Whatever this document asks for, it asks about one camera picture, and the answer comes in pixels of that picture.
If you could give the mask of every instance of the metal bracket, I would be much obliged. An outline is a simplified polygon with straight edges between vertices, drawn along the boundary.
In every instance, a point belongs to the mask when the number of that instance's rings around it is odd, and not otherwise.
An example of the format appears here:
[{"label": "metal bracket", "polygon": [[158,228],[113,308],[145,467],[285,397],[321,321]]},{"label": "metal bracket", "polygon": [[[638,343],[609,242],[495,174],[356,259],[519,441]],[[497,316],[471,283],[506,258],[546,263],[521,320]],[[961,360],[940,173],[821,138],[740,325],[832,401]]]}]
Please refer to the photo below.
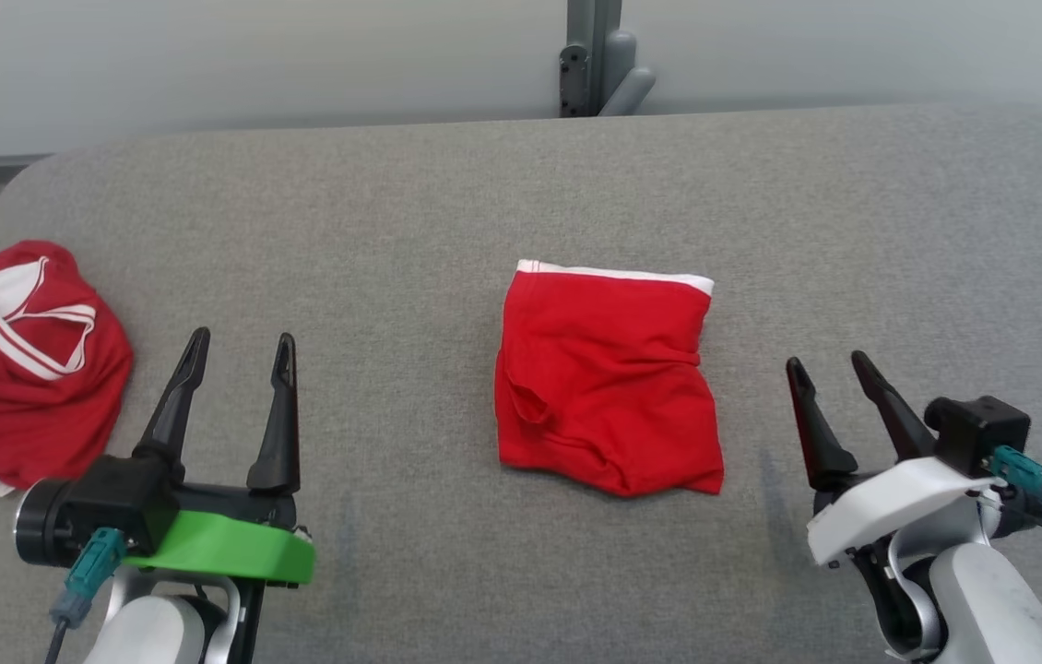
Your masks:
[{"label": "metal bracket", "polygon": [[622,0],[567,0],[559,54],[563,118],[635,113],[656,76],[636,67],[636,35],[619,29]]}]

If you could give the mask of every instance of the red and white garment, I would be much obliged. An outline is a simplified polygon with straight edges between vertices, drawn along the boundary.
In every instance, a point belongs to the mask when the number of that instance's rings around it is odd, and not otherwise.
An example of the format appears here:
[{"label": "red and white garment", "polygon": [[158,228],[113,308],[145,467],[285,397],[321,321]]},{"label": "red and white garment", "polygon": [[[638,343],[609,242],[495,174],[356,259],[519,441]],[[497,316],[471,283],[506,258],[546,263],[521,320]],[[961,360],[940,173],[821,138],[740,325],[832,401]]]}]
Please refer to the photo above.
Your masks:
[{"label": "red and white garment", "polygon": [[714,281],[522,260],[496,359],[501,462],[637,496],[717,494],[724,468],[698,371]]},{"label": "red and white garment", "polygon": [[67,249],[0,252],[0,495],[77,477],[102,453],[132,348]]}]

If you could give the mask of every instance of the gray table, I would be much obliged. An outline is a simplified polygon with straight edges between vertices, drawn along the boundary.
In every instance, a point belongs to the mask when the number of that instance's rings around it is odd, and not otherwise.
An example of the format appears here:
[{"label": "gray table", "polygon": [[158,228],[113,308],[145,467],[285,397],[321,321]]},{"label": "gray table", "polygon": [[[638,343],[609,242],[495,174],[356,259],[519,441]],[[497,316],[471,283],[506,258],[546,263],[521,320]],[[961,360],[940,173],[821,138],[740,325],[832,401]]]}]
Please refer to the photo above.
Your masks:
[{"label": "gray table", "polygon": [[[243,483],[277,334],[297,336],[317,580],[269,593],[256,661],[888,661],[862,581],[807,554],[791,354],[865,468],[893,453],[853,348],[917,408],[1025,409],[1042,461],[1042,108],[134,140],[17,177],[0,249],[23,238],[74,251],[137,349],[113,452],[208,324],[189,478]],[[499,466],[493,362],[518,257],[715,278],[701,358],[722,495],[616,500]],[[0,661],[33,663],[61,571],[17,560],[15,506]],[[1042,532],[998,546],[1042,600]]]}]

